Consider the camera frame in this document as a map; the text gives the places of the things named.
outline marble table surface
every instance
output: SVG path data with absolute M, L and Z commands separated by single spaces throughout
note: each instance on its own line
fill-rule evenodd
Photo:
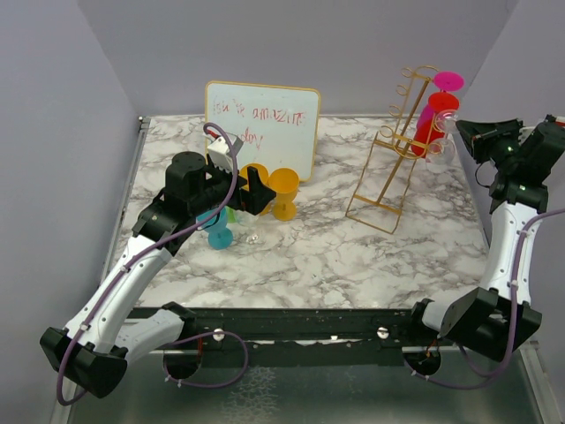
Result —
M 152 118 L 117 254 L 138 213 L 164 185 L 171 157 L 184 150 L 203 153 L 203 122 L 203 117 Z M 486 248 L 457 158 L 439 174 L 427 170 L 425 161 L 416 163 L 394 235 L 344 217 L 373 137 L 387 122 L 321 118 L 313 177 L 300 186 L 296 218 L 284 223 L 266 215 L 252 226 L 231 223 L 235 240 L 222 251 L 208 245 L 204 231 L 195 233 L 138 306 L 176 301 L 185 307 L 396 308 L 424 297 L 453 299 L 474 288 Z M 362 187 L 373 198 L 378 192 L 369 192 L 387 178 L 396 159 L 381 150 L 386 149 L 373 154 Z M 391 186 L 392 197 L 398 188 Z

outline metal bolt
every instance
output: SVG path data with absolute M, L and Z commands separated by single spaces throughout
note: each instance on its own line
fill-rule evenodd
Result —
M 377 336 L 379 336 L 381 340 L 388 338 L 388 329 L 385 327 L 379 327 L 379 329 L 377 330 Z

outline yellow cup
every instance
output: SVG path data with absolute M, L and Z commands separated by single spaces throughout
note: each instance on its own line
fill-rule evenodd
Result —
M 261 183 L 263 183 L 265 186 L 268 186 L 268 169 L 265 168 L 260 163 L 248 163 L 246 166 L 244 166 L 241 169 L 241 171 L 239 172 L 239 175 L 241 175 L 243 178 L 247 179 L 247 169 L 250 166 L 255 168 L 257 170 L 257 172 L 259 173 L 259 179 L 261 180 Z M 242 188 L 244 190 L 249 191 L 249 185 L 248 184 L 244 185 Z M 266 205 L 266 207 L 263 210 L 261 210 L 259 215 L 268 214 L 269 210 L 271 210 L 271 204 L 270 203 L 268 205 Z
M 292 201 L 297 197 L 300 177 L 290 168 L 280 168 L 268 178 L 268 186 L 276 193 L 273 215 L 280 221 L 289 221 L 297 214 Z

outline orange cup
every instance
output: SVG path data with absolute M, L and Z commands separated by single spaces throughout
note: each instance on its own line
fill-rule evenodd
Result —
M 290 168 L 280 168 L 268 178 L 268 186 L 276 193 L 273 215 L 280 221 L 289 221 L 297 214 L 292 202 L 297 197 L 300 177 Z

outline gray wall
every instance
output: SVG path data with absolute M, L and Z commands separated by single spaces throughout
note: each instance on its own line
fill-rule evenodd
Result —
M 210 80 L 314 87 L 384 113 L 404 66 L 472 80 L 516 0 L 79 0 L 143 115 L 202 113 Z
M 491 121 L 521 117 L 534 125 L 547 113 L 565 116 L 565 3 L 521 0 L 488 54 L 461 105 L 461 118 Z M 476 165 L 459 146 L 468 179 Z M 492 169 L 480 172 L 492 181 Z M 549 209 L 565 207 L 565 157 L 547 179 Z M 472 184 L 481 218 L 490 235 L 488 191 Z M 565 416 L 565 216 L 546 220 L 536 238 L 531 266 L 533 306 L 544 314 L 538 333 L 543 358 Z
M 99 282 L 138 128 L 73 0 L 0 14 L 0 421 L 47 423 L 39 346 Z

